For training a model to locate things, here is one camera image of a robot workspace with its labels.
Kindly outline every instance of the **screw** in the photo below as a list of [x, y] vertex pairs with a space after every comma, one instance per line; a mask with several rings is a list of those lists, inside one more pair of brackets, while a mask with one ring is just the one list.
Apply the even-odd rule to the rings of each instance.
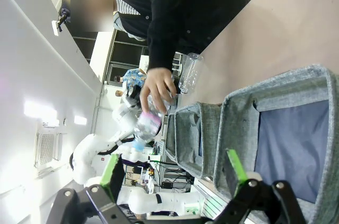
[[248, 184], [250, 187], [256, 187], [258, 183], [256, 181], [250, 181]]
[[284, 188], [284, 184], [283, 184], [282, 182], [277, 183], [277, 184], [276, 184], [276, 187], [277, 187], [278, 189], [282, 189], [282, 188]]

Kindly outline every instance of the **desk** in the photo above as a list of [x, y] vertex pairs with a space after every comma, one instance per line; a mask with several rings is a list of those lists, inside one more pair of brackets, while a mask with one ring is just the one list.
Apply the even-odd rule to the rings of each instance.
[[338, 15], [339, 0], [251, 0], [202, 53], [196, 90], [178, 106], [221, 103], [236, 89], [311, 64], [338, 74]]

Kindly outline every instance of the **plastic bottle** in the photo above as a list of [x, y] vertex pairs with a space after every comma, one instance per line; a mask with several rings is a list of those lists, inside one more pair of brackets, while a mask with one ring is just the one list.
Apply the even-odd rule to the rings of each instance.
[[[153, 105], [151, 96], [148, 96], [149, 112], [142, 112], [138, 122], [134, 128], [134, 142], [133, 147], [137, 151], [144, 151], [144, 147], [147, 143], [159, 133], [162, 124], [162, 114], [156, 110]], [[169, 104], [165, 102], [165, 106], [168, 109]]]
[[203, 58], [199, 54], [189, 53], [186, 59], [183, 73], [180, 77], [179, 81], [179, 89], [181, 93], [193, 92], [195, 85], [198, 80], [198, 71], [200, 67], [200, 61]]

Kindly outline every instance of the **hand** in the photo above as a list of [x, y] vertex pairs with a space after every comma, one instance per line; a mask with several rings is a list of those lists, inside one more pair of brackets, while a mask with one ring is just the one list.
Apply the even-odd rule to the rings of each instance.
[[147, 72], [147, 78], [140, 94], [143, 111], [149, 112], [147, 97], [151, 94], [156, 109], [164, 114], [167, 112], [162, 100], [164, 99], [168, 102], [172, 102], [172, 98], [167, 89], [169, 89], [172, 96], [176, 95], [176, 88], [171, 75], [171, 71], [166, 68], [154, 68]]

